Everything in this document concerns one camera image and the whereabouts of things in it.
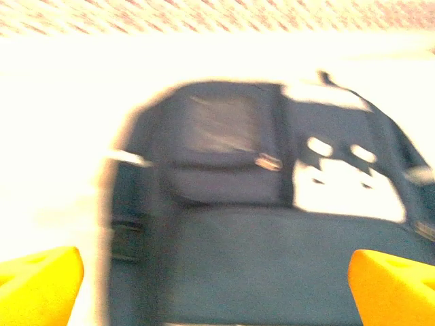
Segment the zipper pull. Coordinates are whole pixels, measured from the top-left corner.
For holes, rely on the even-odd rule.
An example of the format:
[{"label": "zipper pull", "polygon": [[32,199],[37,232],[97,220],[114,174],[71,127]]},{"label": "zipper pull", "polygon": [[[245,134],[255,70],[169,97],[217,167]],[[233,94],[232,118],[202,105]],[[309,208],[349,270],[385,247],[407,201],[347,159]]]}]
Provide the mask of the zipper pull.
[{"label": "zipper pull", "polygon": [[423,236],[424,238],[431,240],[432,242],[435,242],[435,229],[431,228],[430,226],[422,223],[422,222],[417,222],[415,224],[415,229],[417,231],[418,234],[420,234],[421,236]]},{"label": "zipper pull", "polygon": [[283,162],[273,156],[260,153],[256,158],[256,164],[269,171],[280,171],[283,168]]}]

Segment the shoulder strap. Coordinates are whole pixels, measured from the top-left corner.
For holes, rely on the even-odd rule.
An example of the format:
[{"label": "shoulder strap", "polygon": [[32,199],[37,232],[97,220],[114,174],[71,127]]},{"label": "shoulder strap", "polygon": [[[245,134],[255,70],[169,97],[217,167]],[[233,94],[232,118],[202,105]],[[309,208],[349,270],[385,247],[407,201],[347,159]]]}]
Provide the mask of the shoulder strap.
[{"label": "shoulder strap", "polygon": [[[358,96],[370,107],[373,113],[369,115],[372,133],[379,146],[379,153],[383,156],[380,159],[379,168],[381,172],[389,177],[396,185],[408,213],[408,226],[422,236],[435,241],[435,217],[431,216],[432,210],[430,209],[430,207],[434,207],[435,209],[435,186],[434,189],[427,192],[426,196],[418,191],[416,187],[413,187],[412,183],[405,177],[406,170],[410,166],[416,164],[425,164],[427,166],[424,159],[397,124],[373,103],[353,90],[336,85],[330,79],[330,75],[325,71],[320,71],[319,76],[324,84],[347,90]],[[393,153],[393,148],[397,147],[397,145],[406,147],[406,151],[402,150],[400,152],[401,159]]]}]

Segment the yellow plastic piece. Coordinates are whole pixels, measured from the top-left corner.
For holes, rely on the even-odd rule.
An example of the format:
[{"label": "yellow plastic piece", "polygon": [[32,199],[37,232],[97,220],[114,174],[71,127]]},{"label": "yellow plastic piece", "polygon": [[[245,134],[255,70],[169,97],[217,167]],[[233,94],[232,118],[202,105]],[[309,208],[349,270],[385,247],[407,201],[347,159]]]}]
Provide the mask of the yellow plastic piece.
[{"label": "yellow plastic piece", "polygon": [[364,326],[435,325],[435,266],[357,250],[349,285]]},{"label": "yellow plastic piece", "polygon": [[84,276],[75,247],[0,264],[1,326],[66,326]]}]

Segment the patterned carpet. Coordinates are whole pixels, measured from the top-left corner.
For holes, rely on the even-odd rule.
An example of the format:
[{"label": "patterned carpet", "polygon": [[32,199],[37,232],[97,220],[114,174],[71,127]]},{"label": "patterned carpet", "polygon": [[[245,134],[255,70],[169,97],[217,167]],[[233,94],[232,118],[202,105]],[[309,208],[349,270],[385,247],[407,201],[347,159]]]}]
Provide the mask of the patterned carpet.
[{"label": "patterned carpet", "polygon": [[435,0],[0,0],[0,36],[435,31]]}]

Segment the backpack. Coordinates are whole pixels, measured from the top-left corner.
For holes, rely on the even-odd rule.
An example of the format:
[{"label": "backpack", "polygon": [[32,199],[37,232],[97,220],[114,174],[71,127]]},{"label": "backpack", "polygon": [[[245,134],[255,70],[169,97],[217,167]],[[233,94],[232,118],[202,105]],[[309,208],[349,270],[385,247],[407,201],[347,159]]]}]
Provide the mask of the backpack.
[{"label": "backpack", "polygon": [[112,325],[361,325],[355,250],[434,264],[432,170],[321,78],[188,84],[137,116],[112,156]]}]

